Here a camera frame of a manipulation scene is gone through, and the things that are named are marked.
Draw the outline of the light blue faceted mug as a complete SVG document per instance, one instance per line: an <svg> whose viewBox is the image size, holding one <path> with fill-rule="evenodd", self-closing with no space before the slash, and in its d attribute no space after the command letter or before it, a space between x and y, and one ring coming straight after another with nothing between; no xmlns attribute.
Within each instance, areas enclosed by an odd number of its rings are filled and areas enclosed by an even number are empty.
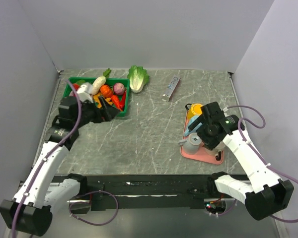
<svg viewBox="0 0 298 238"><path fill-rule="evenodd" d="M190 118L190 120L188 121L188 123L186 124L185 126L185 130L184 130L184 133L183 133L183 136L186 137L188 136L189 134L193 133L193 132L196 132L197 129L202 126L202 123L198 123L191 131L189 130L189 126L196 120L198 119L198 115L195 115L193 117Z"/></svg>

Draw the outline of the cream mug black handle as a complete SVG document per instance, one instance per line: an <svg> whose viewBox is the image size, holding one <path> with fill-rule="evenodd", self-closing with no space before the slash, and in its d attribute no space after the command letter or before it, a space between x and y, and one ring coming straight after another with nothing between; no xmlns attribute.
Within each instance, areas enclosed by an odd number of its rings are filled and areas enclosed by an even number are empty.
<svg viewBox="0 0 298 238"><path fill-rule="evenodd" d="M205 148L205 151L210 155L215 157L217 161L220 161L223 157L223 152L224 152L225 145L218 145L215 147L213 150L209 150Z"/></svg>

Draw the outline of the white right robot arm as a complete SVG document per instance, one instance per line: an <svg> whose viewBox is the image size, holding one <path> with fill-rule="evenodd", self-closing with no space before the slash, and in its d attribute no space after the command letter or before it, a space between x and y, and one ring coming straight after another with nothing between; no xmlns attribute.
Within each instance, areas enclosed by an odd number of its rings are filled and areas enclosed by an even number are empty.
<svg viewBox="0 0 298 238"><path fill-rule="evenodd" d="M205 149L214 150L223 143L237 158L249 184L219 172L209 177L211 197L222 193L243 203L252 218L259 221L287 208L294 191L289 180L282 180L260 159L260 153L236 115L226 116L218 102L201 106L201 115L189 126L195 130Z"/></svg>

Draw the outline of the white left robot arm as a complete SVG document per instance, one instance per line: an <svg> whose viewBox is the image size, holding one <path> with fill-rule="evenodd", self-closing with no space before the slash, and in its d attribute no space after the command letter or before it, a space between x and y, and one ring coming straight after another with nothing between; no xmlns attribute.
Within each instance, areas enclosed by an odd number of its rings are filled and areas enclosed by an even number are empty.
<svg viewBox="0 0 298 238"><path fill-rule="evenodd" d="M17 232L43 236L49 229L53 216L69 199L83 199L88 195L87 178L69 174L52 192L48 188L56 171L79 136L79 128L92 122L113 120L120 110L100 98L101 107L92 101L81 102L77 97L61 99L58 115L48 129L40 156L22 187L12 200L3 200L0 213L11 237Z"/></svg>

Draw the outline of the yellow mug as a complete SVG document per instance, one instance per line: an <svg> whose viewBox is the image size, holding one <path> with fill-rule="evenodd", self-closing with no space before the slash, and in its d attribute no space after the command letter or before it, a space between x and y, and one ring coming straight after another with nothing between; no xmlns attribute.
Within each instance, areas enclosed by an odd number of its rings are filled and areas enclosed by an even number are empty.
<svg viewBox="0 0 298 238"><path fill-rule="evenodd" d="M187 120L191 119L193 116L199 116L202 114L202 104L193 103L186 104L185 109L187 111L186 118Z"/></svg>

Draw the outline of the orange carrot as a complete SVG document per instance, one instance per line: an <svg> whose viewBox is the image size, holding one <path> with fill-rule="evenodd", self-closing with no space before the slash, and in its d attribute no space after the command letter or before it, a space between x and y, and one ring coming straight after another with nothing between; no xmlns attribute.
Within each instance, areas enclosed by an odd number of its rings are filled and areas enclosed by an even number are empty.
<svg viewBox="0 0 298 238"><path fill-rule="evenodd" d="M119 109L120 111L122 111L122 109L120 107L120 100L119 100L119 97L117 95L112 95L111 96L111 101L113 102L113 104L115 105L115 107L117 109Z"/></svg>

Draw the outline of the red chili pepper upright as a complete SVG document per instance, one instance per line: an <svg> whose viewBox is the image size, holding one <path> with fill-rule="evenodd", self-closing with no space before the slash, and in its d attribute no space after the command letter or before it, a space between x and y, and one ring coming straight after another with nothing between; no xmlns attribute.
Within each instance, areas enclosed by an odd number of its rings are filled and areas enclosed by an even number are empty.
<svg viewBox="0 0 298 238"><path fill-rule="evenodd" d="M120 108L121 110L124 110L125 108L125 103L126 103L126 95L127 95L127 91L125 90L122 98L121 98L121 101L120 101Z"/></svg>

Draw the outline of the yellow ginger root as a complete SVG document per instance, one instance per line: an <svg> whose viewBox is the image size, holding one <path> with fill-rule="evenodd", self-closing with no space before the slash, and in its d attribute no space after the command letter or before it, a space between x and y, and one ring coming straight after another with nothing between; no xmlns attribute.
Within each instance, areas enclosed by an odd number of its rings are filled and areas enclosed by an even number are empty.
<svg viewBox="0 0 298 238"><path fill-rule="evenodd" d="M111 101L111 98L105 98L101 93L97 93L93 96L93 100L94 103L96 104L96 106L100 109L102 108L102 104L100 102L100 97L103 97L105 99L105 101L109 104L109 105L113 105L113 102Z"/></svg>

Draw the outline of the purple onion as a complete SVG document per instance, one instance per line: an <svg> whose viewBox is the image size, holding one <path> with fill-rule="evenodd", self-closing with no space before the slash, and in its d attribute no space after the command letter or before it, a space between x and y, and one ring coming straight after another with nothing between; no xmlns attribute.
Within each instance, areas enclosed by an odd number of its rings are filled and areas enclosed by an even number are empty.
<svg viewBox="0 0 298 238"><path fill-rule="evenodd" d="M125 86L122 83L116 83L113 86L113 91L115 95L122 96L125 93Z"/></svg>

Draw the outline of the pink plastic tray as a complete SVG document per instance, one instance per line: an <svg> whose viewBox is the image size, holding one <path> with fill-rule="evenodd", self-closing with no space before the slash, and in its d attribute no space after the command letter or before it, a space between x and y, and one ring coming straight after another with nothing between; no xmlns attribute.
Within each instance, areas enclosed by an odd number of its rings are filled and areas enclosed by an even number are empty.
<svg viewBox="0 0 298 238"><path fill-rule="evenodd" d="M189 120L185 120L185 123L184 123L184 129L183 129L183 132L185 130L185 126L186 124L188 123ZM220 161L217 161L215 159L215 157L213 156L210 156L206 151L205 151L205 148L203 146L204 144L201 143L200 147L199 147L199 150L197 151L196 154L193 154L193 155L189 155L189 154L186 154L183 150L182 150L182 146L180 146L180 154L184 157L184 158L187 158L187 159L192 159L192 160L196 160L196 161L201 161L201 162L206 162L206 163L210 163L210 164L215 164L215 165L220 165L223 161L224 161L224 152L223 152L223 157Z"/></svg>

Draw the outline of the green bell pepper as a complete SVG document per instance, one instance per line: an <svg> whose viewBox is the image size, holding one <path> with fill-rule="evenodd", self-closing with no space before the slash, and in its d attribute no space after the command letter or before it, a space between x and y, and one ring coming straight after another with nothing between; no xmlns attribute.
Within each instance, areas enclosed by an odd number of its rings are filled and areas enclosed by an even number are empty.
<svg viewBox="0 0 298 238"><path fill-rule="evenodd" d="M81 86L81 85L83 85L83 84L85 84L86 83L86 81L85 80L78 80L77 82L76 82L76 84L77 85L79 85L79 86Z"/></svg>

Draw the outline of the red bell pepper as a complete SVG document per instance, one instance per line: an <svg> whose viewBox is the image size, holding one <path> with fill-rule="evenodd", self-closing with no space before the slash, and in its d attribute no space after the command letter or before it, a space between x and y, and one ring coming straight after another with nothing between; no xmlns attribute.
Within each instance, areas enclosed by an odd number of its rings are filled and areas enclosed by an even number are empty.
<svg viewBox="0 0 298 238"><path fill-rule="evenodd" d="M73 84L73 87L74 87L74 89L77 91L77 90L79 89L80 86L79 86L78 84L75 83L75 84Z"/></svg>

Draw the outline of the green lettuce head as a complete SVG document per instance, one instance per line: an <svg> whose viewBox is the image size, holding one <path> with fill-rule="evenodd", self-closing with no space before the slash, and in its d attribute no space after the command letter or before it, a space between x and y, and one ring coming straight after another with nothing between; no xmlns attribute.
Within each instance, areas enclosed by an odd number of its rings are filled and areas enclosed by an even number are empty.
<svg viewBox="0 0 298 238"><path fill-rule="evenodd" d="M127 78L130 81L131 91L134 93L140 93L143 87L149 82L149 74L142 66L131 66Z"/></svg>

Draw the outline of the red white toothpaste box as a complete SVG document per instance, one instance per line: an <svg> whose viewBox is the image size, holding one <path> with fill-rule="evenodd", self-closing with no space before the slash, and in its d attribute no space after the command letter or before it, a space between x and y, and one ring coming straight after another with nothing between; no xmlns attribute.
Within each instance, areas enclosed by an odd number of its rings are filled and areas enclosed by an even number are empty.
<svg viewBox="0 0 298 238"><path fill-rule="evenodd" d="M162 100L168 102L175 91L175 88L177 87L181 77L178 75L173 75L171 81L167 85L167 88L165 89L163 95L162 95Z"/></svg>

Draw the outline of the black front mounting rail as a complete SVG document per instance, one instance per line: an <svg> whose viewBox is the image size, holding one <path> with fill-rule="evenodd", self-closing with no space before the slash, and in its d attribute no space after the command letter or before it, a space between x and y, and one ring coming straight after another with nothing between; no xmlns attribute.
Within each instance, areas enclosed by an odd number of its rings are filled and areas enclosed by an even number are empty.
<svg viewBox="0 0 298 238"><path fill-rule="evenodd" d="M84 196L92 211L107 209L178 208L204 209L207 200L217 200L207 175L87 175L87 191L103 190L115 196Z"/></svg>

